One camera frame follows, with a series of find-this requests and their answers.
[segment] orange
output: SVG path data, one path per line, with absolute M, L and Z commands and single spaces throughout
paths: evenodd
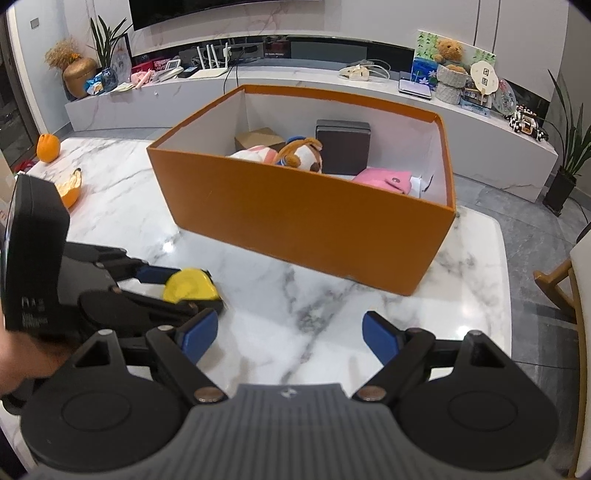
M 76 203 L 82 189 L 82 171 L 77 168 L 74 170 L 68 181 L 56 185 L 60 193 L 61 201 L 66 208 L 70 208 Z

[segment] blue gripper pad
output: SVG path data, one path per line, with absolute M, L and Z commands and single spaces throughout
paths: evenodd
M 217 337 L 217 313 L 205 309 L 177 329 L 176 342 L 193 364 L 207 352 Z
M 398 355 L 400 346 L 397 335 L 403 335 L 403 333 L 378 313 L 365 313 L 362 331 L 363 340 L 382 365 Z
M 170 277 L 176 272 L 180 272 L 178 268 L 155 267 L 153 265 L 146 265 L 141 267 L 135 274 L 140 283 L 153 283 L 156 285 L 164 285 Z

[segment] screw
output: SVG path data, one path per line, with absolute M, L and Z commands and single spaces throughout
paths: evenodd
M 215 403 L 223 398 L 223 391 L 218 387 L 202 387 L 196 390 L 194 395 L 201 403 Z
M 386 396 L 386 391 L 377 385 L 366 385 L 357 391 L 357 396 L 363 401 L 380 401 Z

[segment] gold vase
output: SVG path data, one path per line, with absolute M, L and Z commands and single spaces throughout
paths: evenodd
M 88 93 L 84 90 L 84 82 L 96 75 L 98 65 L 94 59 L 83 58 L 69 65 L 63 73 L 66 87 L 76 98 L 84 98 Z

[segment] pink cloth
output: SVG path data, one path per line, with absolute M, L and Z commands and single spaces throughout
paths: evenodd
M 408 195 L 411 190 L 411 173 L 409 171 L 395 171 L 387 168 L 366 168 L 353 181 L 371 185 L 390 192 Z

